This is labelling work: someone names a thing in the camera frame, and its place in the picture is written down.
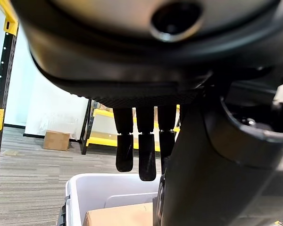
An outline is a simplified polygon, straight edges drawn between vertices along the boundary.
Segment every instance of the brown cardboard box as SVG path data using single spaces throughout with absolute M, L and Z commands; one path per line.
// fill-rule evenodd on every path
M 44 149 L 67 151 L 69 145 L 69 133 L 60 133 L 47 130 L 44 139 Z
M 91 210 L 83 226 L 153 226 L 153 203 Z

